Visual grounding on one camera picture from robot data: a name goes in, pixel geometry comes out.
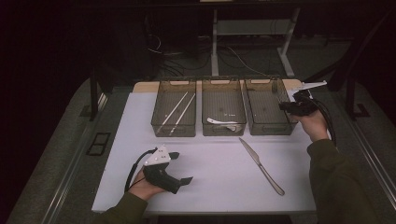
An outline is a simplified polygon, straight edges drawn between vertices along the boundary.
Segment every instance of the green sleeve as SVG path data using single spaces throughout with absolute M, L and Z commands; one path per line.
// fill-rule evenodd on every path
M 338 153 L 331 140 L 314 142 L 308 154 L 318 223 L 380 223 L 361 186 L 357 168 Z
M 100 214 L 93 224 L 135 224 L 140 223 L 148 203 L 126 192 L 119 203 Z

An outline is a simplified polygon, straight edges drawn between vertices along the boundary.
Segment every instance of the white stick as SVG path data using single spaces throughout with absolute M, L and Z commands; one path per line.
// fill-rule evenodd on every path
M 175 127 L 174 127 L 174 128 L 172 129 L 172 131 L 169 133 L 169 136 L 171 136 L 172 133 L 175 131 L 175 128 L 177 127 L 177 125 L 178 125 L 178 123 L 180 122 L 180 120 L 183 118 L 184 113 L 186 113 L 186 111 L 187 111 L 187 109 L 189 108 L 189 106 L 190 106 L 192 100 L 194 99 L 194 97 L 195 97 L 195 94 L 191 97 L 189 103 L 186 105 L 186 108 L 184 108 L 183 112 L 181 113 L 180 117 L 178 118 L 178 120 L 177 120 L 177 122 L 176 122 L 176 124 L 175 124 Z
M 161 128 L 163 127 L 163 125 L 166 123 L 166 121 L 169 120 L 169 118 L 173 115 L 173 113 L 175 112 L 175 110 L 177 109 L 177 107 L 181 104 L 181 102 L 183 101 L 184 97 L 186 97 L 187 93 L 189 93 L 188 91 L 186 91 L 186 93 L 184 93 L 183 97 L 181 97 L 181 99 L 178 101 L 177 105 L 175 105 L 175 108 L 173 108 L 173 110 L 171 111 L 171 113 L 168 115 L 168 117 L 163 121 L 163 124 L 161 125 L 161 127 L 157 130 L 157 133 L 160 132 Z

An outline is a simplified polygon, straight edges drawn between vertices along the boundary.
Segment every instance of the transparent storage tray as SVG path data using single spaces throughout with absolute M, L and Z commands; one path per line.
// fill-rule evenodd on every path
M 238 77 L 203 78 L 202 123 L 204 136 L 244 134 L 247 119 Z
M 289 135 L 296 120 L 279 108 L 279 102 L 290 102 L 281 79 L 245 78 L 245 107 L 251 135 Z
M 196 80 L 169 77 L 160 81 L 151 126 L 157 137 L 194 137 Z

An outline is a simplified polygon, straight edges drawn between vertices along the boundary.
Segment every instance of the table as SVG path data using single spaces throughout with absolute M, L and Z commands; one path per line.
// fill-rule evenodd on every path
M 301 85 L 284 81 L 289 94 Z M 286 191 L 279 196 L 235 136 L 203 136 L 201 86 L 197 83 L 196 136 L 155 137 L 150 121 L 158 82 L 140 82 L 130 94 L 120 121 L 92 211 L 103 212 L 117 204 L 133 163 L 145 151 L 165 144 L 180 156 L 167 173 L 175 178 L 193 176 L 178 193 L 165 192 L 150 199 L 147 216 L 191 214 L 290 214 L 316 210 L 308 171 L 310 144 L 300 124 L 287 136 L 242 138 L 259 154 L 262 164 Z

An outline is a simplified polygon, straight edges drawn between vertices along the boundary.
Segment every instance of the metal knife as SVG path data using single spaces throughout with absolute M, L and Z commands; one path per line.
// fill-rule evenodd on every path
M 273 178 L 267 173 L 267 171 L 264 169 L 264 167 L 262 166 L 262 163 L 260 162 L 259 159 L 259 155 L 257 155 L 257 153 L 253 150 L 253 148 L 251 148 L 250 145 L 248 145 L 247 142 L 245 142 L 242 138 L 239 138 L 239 140 L 241 141 L 242 145 L 244 145 L 245 149 L 247 150 L 248 154 L 250 154 L 251 158 L 253 158 L 253 160 L 256 162 L 256 164 L 259 166 L 260 170 L 262 171 L 262 173 L 265 175 L 265 177 L 267 178 L 267 180 L 270 182 L 271 186 L 275 189 L 275 191 L 279 194 L 279 195 L 285 195 L 285 190 L 283 190 L 274 180 Z

